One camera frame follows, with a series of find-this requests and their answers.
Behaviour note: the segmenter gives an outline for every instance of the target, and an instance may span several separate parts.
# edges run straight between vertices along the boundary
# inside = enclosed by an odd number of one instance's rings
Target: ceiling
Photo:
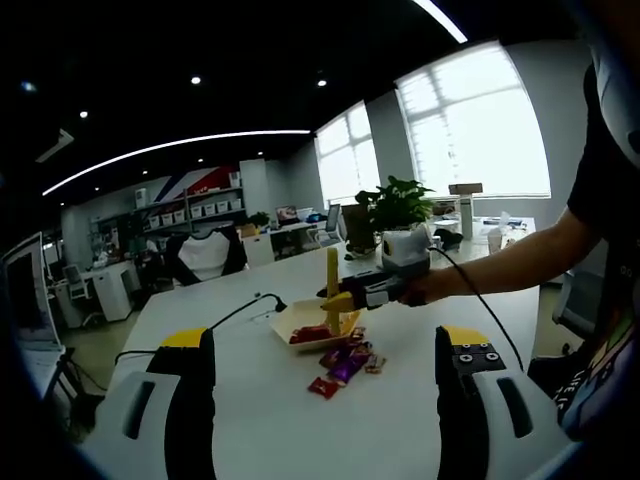
[[[553,0],[441,0],[470,41],[573,35]],[[146,178],[256,158],[286,159],[310,136],[212,140],[131,157],[40,193],[87,167],[140,148],[216,133],[312,132],[354,103],[457,48],[410,0],[109,2],[13,10],[10,117],[0,171],[43,212]],[[202,81],[192,85],[197,75]],[[320,79],[327,81],[318,87]],[[20,90],[30,81],[35,92]],[[80,111],[87,111],[82,119]],[[75,141],[34,159],[59,128]],[[198,158],[204,162],[196,163]],[[142,171],[149,173],[143,177]]]

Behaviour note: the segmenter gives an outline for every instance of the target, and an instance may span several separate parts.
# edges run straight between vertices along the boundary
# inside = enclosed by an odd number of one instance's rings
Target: white table
[[[521,237],[535,230],[515,231]],[[487,227],[475,224],[480,233]],[[486,239],[464,242],[462,261],[486,255]],[[340,274],[368,269],[373,260],[340,261]],[[140,314],[123,350],[154,349],[182,329],[210,326],[255,293],[274,292],[287,303],[312,298],[325,284],[326,255],[318,250],[258,269],[155,295]],[[528,366],[539,289],[487,295]],[[390,304],[365,312],[367,339],[388,358],[380,376],[356,375],[331,401],[306,387],[326,370],[319,355],[290,352],[260,315],[264,300],[215,331],[213,458],[224,479],[436,478],[440,460],[438,388],[434,378],[436,327],[471,327],[486,334],[506,365],[515,355],[475,297],[449,298],[425,307]],[[110,388],[146,369],[149,356],[123,357]]]

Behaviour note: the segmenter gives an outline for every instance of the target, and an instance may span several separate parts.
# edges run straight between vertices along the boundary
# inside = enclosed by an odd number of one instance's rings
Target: hand
[[[448,297],[452,294],[446,281],[448,274],[448,269],[431,270],[412,280],[398,301],[409,307],[419,307]]]

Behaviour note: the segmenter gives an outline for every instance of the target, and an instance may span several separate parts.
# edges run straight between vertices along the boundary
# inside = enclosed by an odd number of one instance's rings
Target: curved led strip light
[[[69,178],[65,178],[60,183],[55,184],[53,187],[48,188],[44,192],[42,192],[42,196],[50,194],[54,190],[57,190],[63,185],[75,180],[76,178],[81,177],[89,172],[93,172],[99,168],[105,167],[111,163],[115,163],[119,160],[124,160],[125,158],[133,157],[135,155],[140,155],[141,153],[152,152],[153,150],[159,150],[161,148],[173,147],[175,145],[182,145],[185,143],[192,142],[201,142],[203,140],[215,140],[216,138],[234,138],[234,137],[251,137],[257,135],[308,135],[311,133],[310,130],[256,130],[253,132],[236,132],[236,133],[218,133],[216,135],[206,135],[204,137],[193,137],[193,138],[185,138],[184,140],[176,140],[175,142],[161,143],[160,145],[154,145],[153,147],[142,148],[140,150],[136,150],[135,152],[125,153],[124,155],[120,155],[119,157],[112,158],[111,160],[107,160],[102,163],[98,163],[93,167],[89,167],[81,172],[78,172],[74,175],[71,175]]]
[[[456,39],[458,43],[465,43],[467,37],[460,31],[458,26],[445,15],[431,0],[413,0],[420,5],[429,15],[431,15],[440,25],[442,25],[449,35]]]

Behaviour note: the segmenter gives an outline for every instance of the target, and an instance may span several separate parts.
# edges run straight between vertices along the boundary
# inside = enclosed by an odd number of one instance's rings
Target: bright window
[[[549,197],[547,157],[535,112],[511,59],[487,43],[398,82],[416,179],[449,195],[454,183],[479,196]]]
[[[360,190],[375,190],[380,185],[363,102],[320,129],[316,149],[322,196],[327,206],[354,203]]]

